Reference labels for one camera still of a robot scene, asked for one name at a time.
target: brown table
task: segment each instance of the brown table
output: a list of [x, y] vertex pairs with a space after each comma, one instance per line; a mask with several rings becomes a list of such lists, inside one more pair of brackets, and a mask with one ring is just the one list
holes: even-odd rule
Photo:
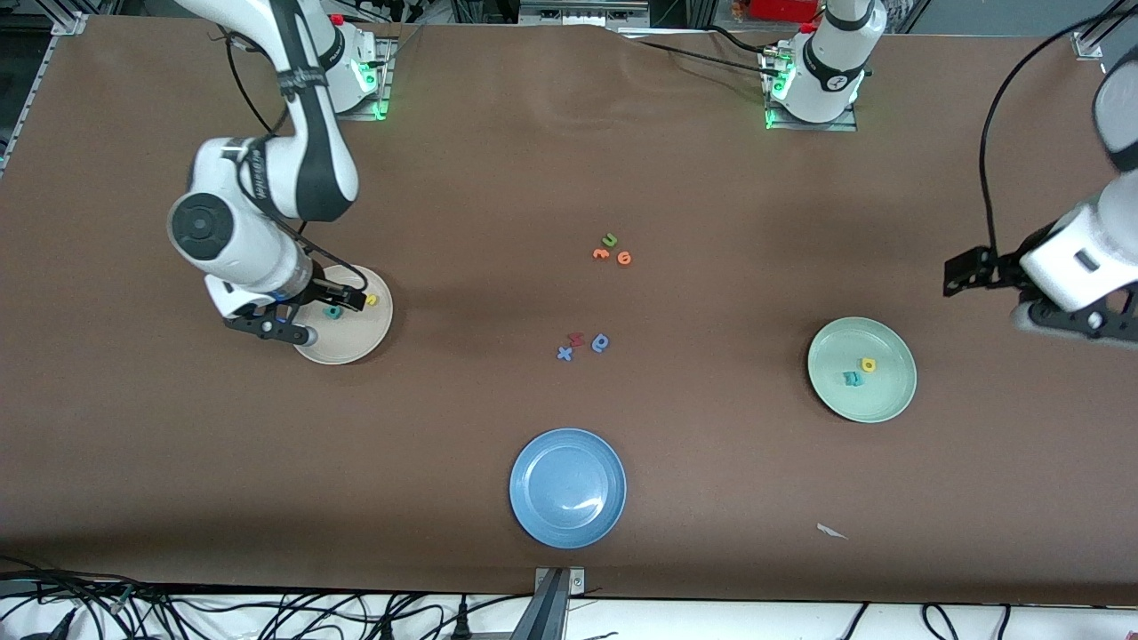
[[[576, 564], [613, 596], [1132, 604], [1136, 355], [1017, 333], [1011, 292], [940, 295], [984, 239], [979, 131], [1033, 41], [885, 38], [860, 131], [820, 134], [765, 130], [745, 72], [600, 28], [424, 27], [389, 120], [343, 126], [358, 203], [310, 227], [396, 296], [378, 355], [336, 368], [225, 330], [166, 239], [197, 146], [258, 132], [209, 35], [93, 18], [0, 181], [3, 549], [155, 581], [520, 592]], [[1110, 178], [1100, 77], [1057, 46], [1008, 93], [1005, 248]], [[591, 260], [608, 232], [630, 269]], [[888, 424], [806, 379], [843, 315], [913, 348]], [[561, 362], [570, 331], [611, 346]], [[629, 482], [575, 552], [506, 495], [567, 425]]]

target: blue plate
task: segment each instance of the blue plate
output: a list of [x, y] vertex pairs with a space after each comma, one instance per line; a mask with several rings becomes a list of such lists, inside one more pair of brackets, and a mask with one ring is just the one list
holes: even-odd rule
[[625, 467], [594, 434], [545, 432], [521, 450], [510, 474], [510, 504], [535, 540], [558, 549], [588, 547], [625, 510]]

